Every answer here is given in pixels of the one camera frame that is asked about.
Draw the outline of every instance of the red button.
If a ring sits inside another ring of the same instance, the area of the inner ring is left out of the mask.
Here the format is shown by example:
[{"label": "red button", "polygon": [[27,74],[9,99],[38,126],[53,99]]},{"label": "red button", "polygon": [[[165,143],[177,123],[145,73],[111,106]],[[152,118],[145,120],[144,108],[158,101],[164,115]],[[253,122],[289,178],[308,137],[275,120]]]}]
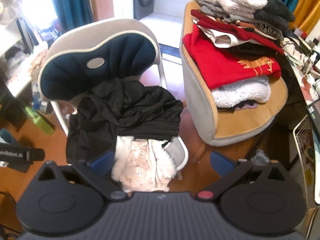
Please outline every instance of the red button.
[{"label": "red button", "polygon": [[214,194],[209,190],[203,190],[198,193],[198,197],[202,199],[213,198]]}]

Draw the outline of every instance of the dark blue seat cushion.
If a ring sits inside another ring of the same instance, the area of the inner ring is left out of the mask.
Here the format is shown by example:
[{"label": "dark blue seat cushion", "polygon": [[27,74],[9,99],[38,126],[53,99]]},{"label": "dark blue seat cushion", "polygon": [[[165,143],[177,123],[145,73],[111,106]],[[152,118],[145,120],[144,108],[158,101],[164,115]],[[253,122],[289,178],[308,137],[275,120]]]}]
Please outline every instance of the dark blue seat cushion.
[{"label": "dark blue seat cushion", "polygon": [[[88,68],[94,58],[103,58],[98,68]],[[90,52],[71,52],[53,58],[40,77],[41,91],[50,100],[71,100],[101,82],[138,76],[156,58],[152,42],[138,33],[121,34]]]}]

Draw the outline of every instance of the toiletries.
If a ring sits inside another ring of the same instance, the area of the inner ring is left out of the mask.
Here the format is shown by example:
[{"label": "toiletries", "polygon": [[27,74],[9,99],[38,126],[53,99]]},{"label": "toiletries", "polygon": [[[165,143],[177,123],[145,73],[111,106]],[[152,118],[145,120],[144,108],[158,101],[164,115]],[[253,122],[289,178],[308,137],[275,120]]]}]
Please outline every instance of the toiletries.
[{"label": "toiletries", "polygon": [[309,73],[310,69],[312,68],[312,66],[315,63],[316,57],[317,57],[317,53],[314,53],[311,57],[308,58],[308,60],[306,61],[306,63],[303,65],[303,67],[301,69],[301,72],[303,74],[306,75]]}]

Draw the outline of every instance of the stack of clothes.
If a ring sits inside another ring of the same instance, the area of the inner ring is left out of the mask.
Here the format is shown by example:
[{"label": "stack of clothes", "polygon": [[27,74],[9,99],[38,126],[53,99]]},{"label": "stack of clothes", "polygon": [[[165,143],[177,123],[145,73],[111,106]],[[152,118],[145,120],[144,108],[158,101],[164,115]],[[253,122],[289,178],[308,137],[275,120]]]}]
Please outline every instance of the stack of clothes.
[{"label": "stack of clothes", "polygon": [[183,44],[196,62],[219,110],[256,108],[271,95],[268,75],[278,79],[274,59],[282,31],[294,15],[281,0],[198,0],[193,31]]}]

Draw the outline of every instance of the yellow curtain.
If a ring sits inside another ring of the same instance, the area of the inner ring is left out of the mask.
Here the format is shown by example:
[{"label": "yellow curtain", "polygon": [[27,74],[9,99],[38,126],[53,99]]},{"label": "yellow curtain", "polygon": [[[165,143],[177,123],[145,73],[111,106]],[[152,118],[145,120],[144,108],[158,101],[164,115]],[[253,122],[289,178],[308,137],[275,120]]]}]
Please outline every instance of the yellow curtain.
[{"label": "yellow curtain", "polygon": [[309,34],[320,18],[320,0],[299,0],[293,14],[296,20],[289,24],[290,28],[296,25]]}]

